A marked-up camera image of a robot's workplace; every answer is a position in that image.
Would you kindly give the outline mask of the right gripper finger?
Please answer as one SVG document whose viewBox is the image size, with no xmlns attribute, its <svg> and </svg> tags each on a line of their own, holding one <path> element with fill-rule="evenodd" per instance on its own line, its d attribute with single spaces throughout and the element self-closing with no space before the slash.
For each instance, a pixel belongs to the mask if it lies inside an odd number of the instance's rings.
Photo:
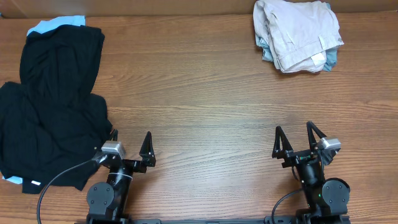
<svg viewBox="0 0 398 224">
<path fill-rule="evenodd" d="M 290 153 L 293 153 L 293 148 L 287 139 L 283 129 L 277 126 L 275 129 L 274 147 L 272 150 L 272 158 L 285 159 Z"/>
<path fill-rule="evenodd" d="M 312 151 L 318 150 L 318 142 L 315 139 L 314 134 L 316 134 L 320 139 L 325 138 L 326 135 L 320 131 L 312 121 L 307 122 L 307 133 L 308 133 L 308 143 Z"/>
</svg>

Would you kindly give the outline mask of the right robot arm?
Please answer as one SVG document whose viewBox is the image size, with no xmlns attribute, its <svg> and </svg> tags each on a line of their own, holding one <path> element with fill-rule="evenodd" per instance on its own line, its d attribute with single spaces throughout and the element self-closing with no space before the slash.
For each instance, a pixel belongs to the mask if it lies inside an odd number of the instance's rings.
<svg viewBox="0 0 398 224">
<path fill-rule="evenodd" d="M 307 122 L 309 148 L 295 152 L 280 126 L 275 128 L 272 157 L 283 159 L 282 167 L 291 168 L 301 188 L 280 198 L 265 223 L 349 223 L 347 204 L 351 188 L 339 178 L 325 177 L 325 166 L 341 149 L 338 138 L 331 138 L 320 131 L 313 122 Z M 304 193 L 307 208 L 297 210 L 293 216 L 277 216 L 277 207 L 287 198 Z"/>
</svg>

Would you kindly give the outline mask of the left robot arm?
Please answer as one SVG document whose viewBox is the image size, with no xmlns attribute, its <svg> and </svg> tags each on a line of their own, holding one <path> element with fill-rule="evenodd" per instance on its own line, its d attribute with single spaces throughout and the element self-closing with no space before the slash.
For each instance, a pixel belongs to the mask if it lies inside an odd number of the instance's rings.
<svg viewBox="0 0 398 224">
<path fill-rule="evenodd" d="M 117 140 L 117 135 L 118 132 L 113 131 L 112 138 L 103 144 L 93 158 L 96 165 L 107 167 L 109 174 L 105 182 L 98 182 L 88 190 L 87 223 L 132 223 L 125 208 L 133 174 L 144 174 L 148 167 L 155 167 L 151 132 L 147 132 L 142 143 L 140 160 L 126 159 L 126 151 L 122 142 Z"/>
</svg>

